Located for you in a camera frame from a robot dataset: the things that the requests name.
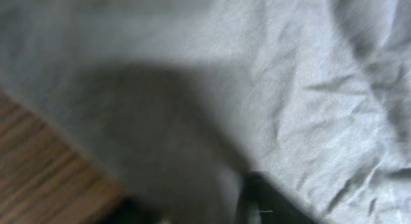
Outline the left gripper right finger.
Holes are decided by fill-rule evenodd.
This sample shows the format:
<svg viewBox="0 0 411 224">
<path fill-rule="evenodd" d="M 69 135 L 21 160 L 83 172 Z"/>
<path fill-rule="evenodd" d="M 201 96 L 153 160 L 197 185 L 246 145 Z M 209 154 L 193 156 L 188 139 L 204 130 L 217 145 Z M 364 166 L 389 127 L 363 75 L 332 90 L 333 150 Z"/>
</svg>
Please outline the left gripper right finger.
<svg viewBox="0 0 411 224">
<path fill-rule="evenodd" d="M 315 224 L 259 173 L 243 179 L 236 207 L 236 224 Z"/>
</svg>

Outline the grey shorts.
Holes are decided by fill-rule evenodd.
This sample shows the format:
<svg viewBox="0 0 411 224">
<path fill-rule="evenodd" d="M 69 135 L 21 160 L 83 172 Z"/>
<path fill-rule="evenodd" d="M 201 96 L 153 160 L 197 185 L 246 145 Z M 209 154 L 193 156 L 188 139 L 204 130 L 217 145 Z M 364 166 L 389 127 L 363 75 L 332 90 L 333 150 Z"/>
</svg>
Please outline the grey shorts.
<svg viewBox="0 0 411 224">
<path fill-rule="evenodd" d="M 177 223 L 410 222 L 410 0 L 1 0 L 1 87 Z"/>
</svg>

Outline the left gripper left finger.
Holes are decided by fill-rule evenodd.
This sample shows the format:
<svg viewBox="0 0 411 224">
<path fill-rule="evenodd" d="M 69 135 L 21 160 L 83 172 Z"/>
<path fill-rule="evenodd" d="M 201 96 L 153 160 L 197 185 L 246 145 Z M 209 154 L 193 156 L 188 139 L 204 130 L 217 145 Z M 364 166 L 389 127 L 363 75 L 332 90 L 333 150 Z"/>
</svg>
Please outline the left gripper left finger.
<svg viewBox="0 0 411 224">
<path fill-rule="evenodd" d="M 127 198 L 102 219 L 102 224 L 158 224 L 164 221 L 157 209 Z"/>
</svg>

